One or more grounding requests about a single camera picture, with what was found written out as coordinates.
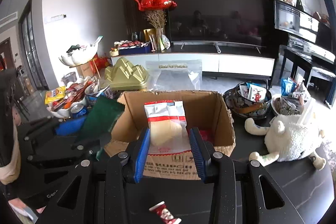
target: blue can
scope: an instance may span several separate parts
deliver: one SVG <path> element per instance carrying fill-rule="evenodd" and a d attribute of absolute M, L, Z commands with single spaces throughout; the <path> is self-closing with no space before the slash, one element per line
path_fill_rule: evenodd
<path fill-rule="evenodd" d="M 78 103 L 71 108 L 71 114 L 73 118 L 83 116 L 87 114 L 87 107 L 81 103 Z"/>

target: brown leather handle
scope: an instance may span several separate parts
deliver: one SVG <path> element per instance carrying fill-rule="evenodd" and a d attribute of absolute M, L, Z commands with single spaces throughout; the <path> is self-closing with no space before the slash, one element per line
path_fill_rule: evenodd
<path fill-rule="evenodd" d="M 235 111 L 237 113 L 246 114 L 246 113 L 249 113 L 249 112 L 252 112 L 252 111 L 255 111 L 255 110 L 262 109 L 263 104 L 262 103 L 256 103 L 256 104 L 253 104 L 253 105 L 250 105 L 250 106 L 247 106 L 247 107 L 237 107 L 235 105 L 235 102 L 234 102 L 234 108 L 235 108 Z"/>

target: white plush toy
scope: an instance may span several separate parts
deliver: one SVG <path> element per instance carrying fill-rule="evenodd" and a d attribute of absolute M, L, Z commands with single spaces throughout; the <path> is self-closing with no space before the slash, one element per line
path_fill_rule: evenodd
<path fill-rule="evenodd" d="M 265 135 L 269 152 L 264 156 L 252 152 L 249 160 L 257 160 L 266 166 L 276 160 L 290 161 L 309 156 L 317 170 L 323 169 L 326 164 L 326 160 L 315 152 L 324 138 L 323 130 L 319 131 L 314 121 L 303 124 L 301 115 L 278 115 L 270 122 L 270 127 L 257 126 L 252 118 L 248 118 L 245 129 L 253 135 Z"/>

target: screw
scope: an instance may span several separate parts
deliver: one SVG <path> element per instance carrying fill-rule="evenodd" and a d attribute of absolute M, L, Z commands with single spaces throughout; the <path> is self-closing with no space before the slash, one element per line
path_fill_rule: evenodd
<path fill-rule="evenodd" d="M 81 162 L 81 166 L 83 166 L 83 167 L 87 167 L 87 166 L 89 166 L 90 165 L 90 161 L 89 160 L 82 160 L 82 162 Z"/>
<path fill-rule="evenodd" d="M 221 152 L 215 152 L 213 156 L 217 159 L 220 159 L 221 157 L 223 157 L 223 154 Z"/>
<path fill-rule="evenodd" d="M 118 153 L 118 157 L 121 158 L 121 159 L 124 159 L 128 156 L 127 152 L 125 151 L 122 151 L 122 152 L 119 152 Z"/>
<path fill-rule="evenodd" d="M 259 167 L 260 162 L 258 162 L 257 160 L 251 160 L 251 165 L 254 166 L 254 167 Z"/>

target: red candy wrapper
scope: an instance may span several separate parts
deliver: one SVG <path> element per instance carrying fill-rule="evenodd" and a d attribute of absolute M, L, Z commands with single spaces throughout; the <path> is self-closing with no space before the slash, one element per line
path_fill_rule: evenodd
<path fill-rule="evenodd" d="M 179 224 L 181 222 L 180 218 L 174 218 L 170 211 L 168 211 L 164 201 L 149 208 L 149 211 L 156 213 L 166 224 Z"/>

